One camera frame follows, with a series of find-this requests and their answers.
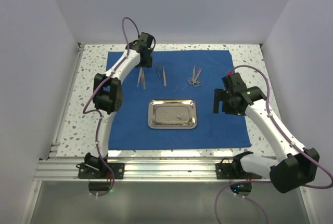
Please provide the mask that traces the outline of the steel surgical scissors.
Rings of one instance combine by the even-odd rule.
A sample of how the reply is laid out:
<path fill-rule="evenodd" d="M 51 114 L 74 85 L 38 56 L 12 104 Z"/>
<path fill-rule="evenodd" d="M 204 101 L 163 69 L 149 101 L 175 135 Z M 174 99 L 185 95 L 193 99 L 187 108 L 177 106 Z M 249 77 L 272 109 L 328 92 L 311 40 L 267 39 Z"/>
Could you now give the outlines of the steel surgical scissors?
<path fill-rule="evenodd" d="M 196 77 L 196 66 L 194 65 L 193 72 L 192 72 L 192 77 L 188 79 L 188 83 L 190 85 L 193 85 L 196 82 L 195 77 Z"/>

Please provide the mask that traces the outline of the steel forceps clamp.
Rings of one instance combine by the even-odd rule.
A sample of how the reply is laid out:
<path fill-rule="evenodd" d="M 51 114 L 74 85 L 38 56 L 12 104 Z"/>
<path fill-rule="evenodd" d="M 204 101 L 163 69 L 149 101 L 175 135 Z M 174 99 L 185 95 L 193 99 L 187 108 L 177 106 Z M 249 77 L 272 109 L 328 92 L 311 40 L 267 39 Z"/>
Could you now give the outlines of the steel forceps clamp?
<path fill-rule="evenodd" d="M 201 73 L 201 68 L 198 69 L 197 73 L 194 73 L 194 77 L 190 78 L 189 79 L 189 84 L 195 86 L 195 87 L 198 87 L 199 86 L 199 81 L 198 81 L 198 78 L 200 76 L 200 73 Z"/>

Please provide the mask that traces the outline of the steel tweezers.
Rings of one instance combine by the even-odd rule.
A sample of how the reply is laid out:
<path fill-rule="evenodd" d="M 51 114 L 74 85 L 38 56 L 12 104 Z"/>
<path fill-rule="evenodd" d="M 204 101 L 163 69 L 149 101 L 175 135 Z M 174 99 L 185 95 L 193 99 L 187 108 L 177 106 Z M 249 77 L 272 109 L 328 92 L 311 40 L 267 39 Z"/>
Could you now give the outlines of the steel tweezers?
<path fill-rule="evenodd" d="M 163 85 L 164 85 L 164 87 L 166 87 L 167 86 L 167 81 L 166 81 L 166 73 L 165 73 L 164 67 L 161 69 L 161 73 L 162 73 Z"/>

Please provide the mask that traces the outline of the blue surgical drape cloth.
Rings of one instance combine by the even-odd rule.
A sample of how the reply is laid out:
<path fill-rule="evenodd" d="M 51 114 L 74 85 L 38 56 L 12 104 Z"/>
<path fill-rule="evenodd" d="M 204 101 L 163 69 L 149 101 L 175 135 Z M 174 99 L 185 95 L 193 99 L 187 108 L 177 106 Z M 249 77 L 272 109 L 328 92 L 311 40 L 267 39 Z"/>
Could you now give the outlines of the blue surgical drape cloth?
<path fill-rule="evenodd" d="M 112 123 L 109 148 L 115 150 L 177 150 L 246 148 L 250 140 L 243 116 L 213 113 L 214 90 L 233 67 L 225 50 L 157 51 L 155 65 L 145 72 L 146 89 L 137 87 L 139 70 L 133 69 L 122 83 L 123 103 Z M 188 83 L 193 67 L 201 68 L 199 86 Z M 152 129 L 148 126 L 148 105 L 155 99 L 190 99 L 196 104 L 197 126 L 193 129 Z"/>

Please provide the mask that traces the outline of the stainless steel instrument tray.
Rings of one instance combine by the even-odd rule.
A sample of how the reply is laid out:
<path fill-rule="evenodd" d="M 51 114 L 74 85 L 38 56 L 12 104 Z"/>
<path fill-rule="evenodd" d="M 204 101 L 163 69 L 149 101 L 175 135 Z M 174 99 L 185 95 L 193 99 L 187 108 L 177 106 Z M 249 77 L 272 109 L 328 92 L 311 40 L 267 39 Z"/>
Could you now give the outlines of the stainless steel instrument tray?
<path fill-rule="evenodd" d="M 158 99 L 148 105 L 152 129 L 193 129 L 197 126 L 196 104 L 189 99 Z"/>

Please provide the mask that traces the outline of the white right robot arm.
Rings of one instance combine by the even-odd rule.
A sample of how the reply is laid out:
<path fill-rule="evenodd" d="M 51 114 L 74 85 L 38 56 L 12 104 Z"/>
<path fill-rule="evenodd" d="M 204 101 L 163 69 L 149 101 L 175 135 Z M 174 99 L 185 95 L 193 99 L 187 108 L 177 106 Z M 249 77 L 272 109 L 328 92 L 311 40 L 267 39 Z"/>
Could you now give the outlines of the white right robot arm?
<path fill-rule="evenodd" d="M 213 112 L 247 116 L 269 142 L 275 158 L 251 151 L 237 154 L 231 162 L 215 165 L 218 179 L 269 179 L 281 193 L 289 192 L 315 179 L 319 153 L 306 148 L 276 117 L 265 93 L 257 86 L 247 87 L 239 73 L 222 78 L 223 89 L 215 89 Z"/>

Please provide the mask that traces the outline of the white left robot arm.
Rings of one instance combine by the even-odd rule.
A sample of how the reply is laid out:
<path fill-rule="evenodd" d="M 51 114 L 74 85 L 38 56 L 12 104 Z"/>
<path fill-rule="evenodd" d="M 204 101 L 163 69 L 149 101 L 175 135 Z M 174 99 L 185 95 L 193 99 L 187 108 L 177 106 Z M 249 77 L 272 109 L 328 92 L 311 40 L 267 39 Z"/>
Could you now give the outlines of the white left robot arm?
<path fill-rule="evenodd" d="M 113 119 L 122 106 L 122 82 L 136 67 L 152 67 L 152 52 L 156 39 L 151 34 L 142 32 L 138 39 L 127 44 L 122 56 L 105 73 L 94 77 L 93 94 L 83 109 L 83 114 L 97 112 L 100 116 L 95 134 L 95 151 L 85 156 L 85 166 L 94 177 L 100 179 L 112 175 L 107 164 L 108 137 L 99 134 L 105 127 L 110 133 Z"/>

